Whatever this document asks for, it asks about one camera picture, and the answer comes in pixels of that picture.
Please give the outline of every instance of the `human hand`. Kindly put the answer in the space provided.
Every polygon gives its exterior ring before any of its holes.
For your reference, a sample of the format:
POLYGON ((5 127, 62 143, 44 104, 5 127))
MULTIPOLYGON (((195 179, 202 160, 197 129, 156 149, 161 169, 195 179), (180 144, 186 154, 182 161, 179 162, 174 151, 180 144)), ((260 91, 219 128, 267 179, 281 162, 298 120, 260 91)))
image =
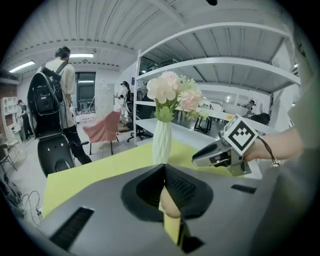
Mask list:
POLYGON ((243 155, 243 160, 250 162, 254 159, 260 159, 263 156, 264 150, 266 150, 261 140, 256 139, 254 143, 247 149, 243 155))

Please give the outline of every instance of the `black bag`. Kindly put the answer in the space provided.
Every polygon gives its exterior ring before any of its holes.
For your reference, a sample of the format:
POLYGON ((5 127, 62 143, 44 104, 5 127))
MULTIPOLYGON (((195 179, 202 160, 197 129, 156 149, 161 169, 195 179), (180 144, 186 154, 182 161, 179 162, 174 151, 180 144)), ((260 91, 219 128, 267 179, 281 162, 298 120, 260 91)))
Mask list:
POLYGON ((267 113, 254 114, 250 119, 267 126, 270 122, 270 115, 267 113))
POLYGON ((39 114, 46 114, 53 111, 54 96, 56 96, 59 103, 64 100, 63 91, 60 84, 60 73, 63 71, 66 65, 68 65, 68 63, 64 61, 55 72, 46 68, 45 64, 41 67, 40 73, 44 74, 47 77, 53 94, 47 84, 39 84, 36 87, 36 90, 34 91, 34 98, 39 114))
POLYGON ((43 65, 31 80, 27 106, 30 126, 37 139, 60 134, 63 130, 62 120, 65 117, 60 112, 60 104, 67 103, 63 103, 60 74, 67 65, 64 61, 55 72, 43 65))

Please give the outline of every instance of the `black vent slot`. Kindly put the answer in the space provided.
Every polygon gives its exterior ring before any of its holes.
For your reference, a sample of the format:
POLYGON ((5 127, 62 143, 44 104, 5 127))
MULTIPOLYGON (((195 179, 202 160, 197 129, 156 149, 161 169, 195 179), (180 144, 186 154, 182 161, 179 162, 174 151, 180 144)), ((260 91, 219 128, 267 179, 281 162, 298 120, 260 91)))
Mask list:
POLYGON ((94 211, 79 208, 51 237, 51 241, 64 250, 68 250, 84 228, 94 211))
POLYGON ((241 192, 245 192, 245 193, 249 193, 249 194, 254 194, 257 190, 255 187, 238 185, 238 184, 232 185, 231 188, 234 190, 239 190, 241 192))

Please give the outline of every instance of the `man in white shirt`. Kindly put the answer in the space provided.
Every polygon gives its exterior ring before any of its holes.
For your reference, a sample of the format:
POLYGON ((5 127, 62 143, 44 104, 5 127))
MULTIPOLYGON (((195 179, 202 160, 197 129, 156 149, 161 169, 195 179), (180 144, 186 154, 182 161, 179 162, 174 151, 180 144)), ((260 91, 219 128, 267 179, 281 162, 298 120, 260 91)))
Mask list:
MULTIPOLYGON (((71 51, 67 47, 60 48, 55 53, 55 59, 48 62, 45 67, 49 70, 56 71, 63 62, 68 62, 70 57, 71 51)), ((76 86, 75 86, 75 69, 71 64, 68 64, 64 67, 62 72, 60 73, 61 76, 61 89, 63 91, 63 102, 60 103, 60 112, 62 116, 62 127, 63 127, 63 134, 67 137, 70 145, 71 151, 73 155, 80 161, 82 165, 87 163, 91 163, 91 159, 89 156, 86 155, 82 146, 77 146, 81 143, 79 138, 77 127, 74 123, 74 119, 72 117, 72 113, 70 111, 71 106, 71 94, 75 93, 76 86)))

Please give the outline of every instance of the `black padded holder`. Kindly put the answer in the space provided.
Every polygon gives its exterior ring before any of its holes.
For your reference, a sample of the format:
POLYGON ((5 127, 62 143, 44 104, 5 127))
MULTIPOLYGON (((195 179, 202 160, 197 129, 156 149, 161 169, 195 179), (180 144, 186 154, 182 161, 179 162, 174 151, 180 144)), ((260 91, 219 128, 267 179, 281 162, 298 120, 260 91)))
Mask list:
POLYGON ((169 164, 159 164, 132 179, 121 190, 121 199, 129 212, 142 221, 162 222, 160 195, 166 187, 184 219, 198 218, 213 200, 213 191, 198 180, 169 164))

